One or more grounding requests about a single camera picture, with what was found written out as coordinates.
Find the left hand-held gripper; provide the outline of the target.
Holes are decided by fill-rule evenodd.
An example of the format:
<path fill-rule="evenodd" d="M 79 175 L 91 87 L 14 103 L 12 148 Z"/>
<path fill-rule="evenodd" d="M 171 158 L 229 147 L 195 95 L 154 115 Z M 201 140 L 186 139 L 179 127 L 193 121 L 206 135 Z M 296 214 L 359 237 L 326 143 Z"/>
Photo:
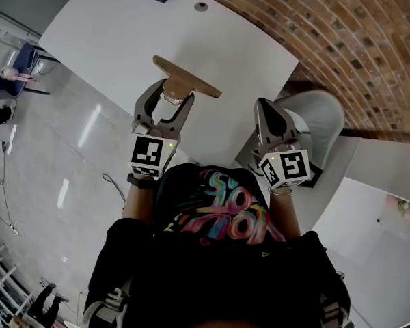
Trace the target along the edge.
<path fill-rule="evenodd" d="M 132 131 L 132 156 L 128 166 L 135 174 L 160 178 L 180 143 L 180 132 L 193 106 L 190 93 L 174 115 L 154 124 L 152 114 L 158 105 L 167 79 L 152 84 L 136 101 Z"/>

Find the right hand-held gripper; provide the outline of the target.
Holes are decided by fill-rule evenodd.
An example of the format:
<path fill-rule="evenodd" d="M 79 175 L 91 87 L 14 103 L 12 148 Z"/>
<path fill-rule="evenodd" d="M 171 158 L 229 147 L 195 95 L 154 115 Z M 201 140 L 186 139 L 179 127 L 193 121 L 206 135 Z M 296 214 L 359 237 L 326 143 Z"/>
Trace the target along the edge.
<path fill-rule="evenodd" d="M 292 187 L 310 177 L 308 151 L 296 139 L 291 116 L 275 102 L 259 98 L 254 106 L 256 133 L 260 142 L 252 154 L 271 189 Z M 275 141 L 268 143 L 268 137 Z"/>

